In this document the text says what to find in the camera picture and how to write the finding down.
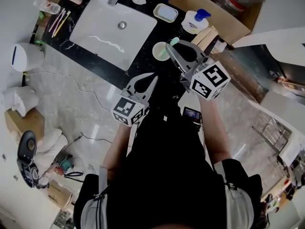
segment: cardboard box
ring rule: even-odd
[[[210,26],[214,26],[219,36],[230,45],[252,31],[262,6],[257,4],[246,9],[238,20],[211,0],[169,0],[169,3],[185,12],[208,11],[212,15],[207,18]]]
[[[72,193],[61,185],[59,185],[54,180],[50,182],[50,187],[48,188],[48,195],[49,200],[61,209],[67,207],[72,198]]]
[[[25,117],[10,109],[5,112],[5,122],[17,143],[19,143],[23,133],[27,130],[35,133],[37,142],[44,137],[44,117],[35,108],[31,109]]]

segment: marble countertop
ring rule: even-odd
[[[78,19],[89,1],[83,0],[81,5],[77,5],[69,0],[61,0],[59,5],[66,10],[70,10],[71,14],[54,38],[51,37],[51,32],[48,32],[57,17],[53,15],[46,27],[42,40],[119,89],[123,89],[133,77],[139,74],[154,72],[159,75],[159,81],[153,92],[152,99],[158,95],[158,99],[167,99],[170,97],[178,101],[185,92],[184,87],[179,82],[181,72],[174,66],[174,63],[170,59],[164,62],[156,60],[153,57],[152,49],[157,42],[166,42],[176,36],[180,37],[180,39],[187,40],[183,30],[181,30],[181,22],[185,17],[185,12],[168,4],[177,9],[179,14],[173,23],[167,23],[153,15],[154,8],[157,4],[162,3],[161,0],[146,0],[147,3],[145,5],[134,4],[131,0],[119,0],[120,4],[138,10],[157,20],[156,26],[138,52],[130,68],[128,71],[123,71],[69,40]],[[216,41],[214,40],[210,44],[205,53],[209,53],[212,50]]]

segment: sink drain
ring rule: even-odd
[[[127,23],[125,21],[121,21],[120,23],[118,23],[118,28],[120,30],[124,30],[127,26]]]

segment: fiducial marker cube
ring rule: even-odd
[[[113,117],[127,126],[132,126],[144,115],[144,105],[128,97],[120,96],[112,105]]]
[[[216,98],[231,77],[219,61],[207,66],[192,77],[190,89],[206,100]]]

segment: toothbrush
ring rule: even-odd
[[[51,32],[52,28],[54,27],[54,25],[56,24],[57,20],[59,19],[59,17],[65,12],[65,9],[62,9],[61,13],[57,16],[56,20],[54,21],[54,23],[51,25],[49,32]]]
[[[65,19],[61,22],[61,25],[58,27],[57,31],[54,34],[54,37],[57,35],[58,31],[60,30],[60,28],[62,27],[62,25],[65,23],[66,19],[68,18],[68,16],[71,14],[71,11],[69,11],[67,13],[67,16],[65,17]]]
[[[178,42],[179,42],[179,37],[175,37],[174,39],[171,40],[170,45],[171,45],[171,46],[174,46],[174,45],[177,44]],[[159,53],[158,58],[159,58],[159,59],[162,59],[162,58],[165,56],[166,53],[167,53],[167,52],[166,52],[166,49],[163,49],[163,50]]]
[[[63,16],[64,16],[65,14],[66,14],[66,10],[62,13],[60,19],[58,20],[58,22],[57,22],[57,24],[56,24],[56,26],[55,26],[55,29],[54,29],[54,31],[53,31],[52,37],[55,36],[55,33],[56,33],[56,31],[57,31],[57,28],[58,28],[58,25],[59,25],[59,23],[61,22],[61,20],[62,20],[62,18],[63,18]]]

